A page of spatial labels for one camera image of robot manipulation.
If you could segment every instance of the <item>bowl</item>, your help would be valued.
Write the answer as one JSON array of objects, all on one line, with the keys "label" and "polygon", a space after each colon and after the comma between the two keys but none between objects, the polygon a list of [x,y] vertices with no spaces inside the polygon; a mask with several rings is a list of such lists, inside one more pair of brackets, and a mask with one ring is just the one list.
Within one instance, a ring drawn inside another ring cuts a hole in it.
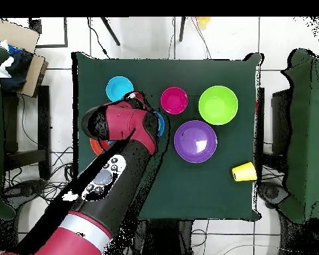
[{"label": "bowl", "polygon": [[161,106],[169,114],[180,114],[187,105],[188,96],[181,88],[170,87],[161,96]]},{"label": "bowl", "polygon": [[134,86],[131,81],[123,76],[115,76],[111,78],[106,85],[106,95],[113,101],[119,101],[129,92],[134,91]]},{"label": "bowl", "polygon": [[224,86],[213,86],[199,99],[201,117],[213,125],[223,125],[230,122],[237,114],[238,101],[235,93]]},{"label": "bowl", "polygon": [[[107,149],[108,146],[110,145],[110,141],[105,141],[105,140],[100,140],[100,144],[104,149]],[[102,147],[99,145],[99,142],[95,139],[90,138],[90,144],[93,152],[97,155],[100,155],[103,152]]]},{"label": "bowl", "polygon": [[173,144],[182,159],[190,163],[201,163],[214,154],[217,138],[208,124],[191,120],[177,129]]},{"label": "bowl", "polygon": [[164,132],[165,122],[164,122],[164,119],[159,112],[154,112],[154,113],[157,114],[157,116],[158,116],[158,137],[161,137],[163,135],[163,132]]}]

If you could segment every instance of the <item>blue bowl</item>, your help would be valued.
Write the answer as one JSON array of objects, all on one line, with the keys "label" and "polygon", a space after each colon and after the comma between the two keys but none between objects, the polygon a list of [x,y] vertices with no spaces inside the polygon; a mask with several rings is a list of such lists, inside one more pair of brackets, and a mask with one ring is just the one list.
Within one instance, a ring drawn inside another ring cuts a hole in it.
[{"label": "blue bowl", "polygon": [[106,85],[106,94],[113,102],[121,100],[126,93],[132,91],[134,91],[134,86],[130,80],[123,76],[111,78],[108,85]]},{"label": "blue bowl", "polygon": [[158,137],[161,137],[164,132],[165,122],[163,117],[158,112],[154,113],[158,115]]}]

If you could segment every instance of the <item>purple bowl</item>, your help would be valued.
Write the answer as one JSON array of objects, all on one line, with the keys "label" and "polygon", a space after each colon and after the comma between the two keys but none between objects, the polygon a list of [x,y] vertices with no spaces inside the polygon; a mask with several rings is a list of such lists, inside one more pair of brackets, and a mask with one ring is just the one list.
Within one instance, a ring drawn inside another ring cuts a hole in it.
[{"label": "purple bowl", "polygon": [[180,157],[191,163],[209,159],[216,150],[216,134],[208,124],[199,120],[185,122],[176,131],[173,144]]}]

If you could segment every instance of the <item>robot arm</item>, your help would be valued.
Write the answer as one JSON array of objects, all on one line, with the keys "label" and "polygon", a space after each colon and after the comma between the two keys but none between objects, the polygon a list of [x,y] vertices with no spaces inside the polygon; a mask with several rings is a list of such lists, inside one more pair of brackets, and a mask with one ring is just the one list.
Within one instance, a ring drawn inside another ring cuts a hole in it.
[{"label": "robot arm", "polygon": [[[82,129],[88,137],[119,141],[73,180],[76,192],[72,194],[80,198],[34,255],[102,255],[117,236],[148,161],[156,152],[158,132],[158,118],[141,93],[126,97],[93,108],[83,117]],[[64,198],[65,193],[62,191],[55,200]],[[40,221],[34,228],[41,228]],[[24,245],[30,233],[19,245]]]}]

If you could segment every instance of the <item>blue cloth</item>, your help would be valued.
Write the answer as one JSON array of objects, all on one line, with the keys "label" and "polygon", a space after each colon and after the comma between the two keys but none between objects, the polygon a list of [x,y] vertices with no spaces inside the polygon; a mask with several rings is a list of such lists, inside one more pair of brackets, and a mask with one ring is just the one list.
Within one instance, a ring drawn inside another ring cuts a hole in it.
[{"label": "blue cloth", "polygon": [[18,52],[22,51],[22,48],[16,48],[16,47],[13,47],[11,45],[8,45],[8,51],[10,54],[17,54]]},{"label": "blue cloth", "polygon": [[14,62],[11,66],[6,66],[6,71],[11,78],[0,78],[1,87],[8,92],[19,90],[26,82],[26,76],[33,55],[25,50],[12,55]]}]

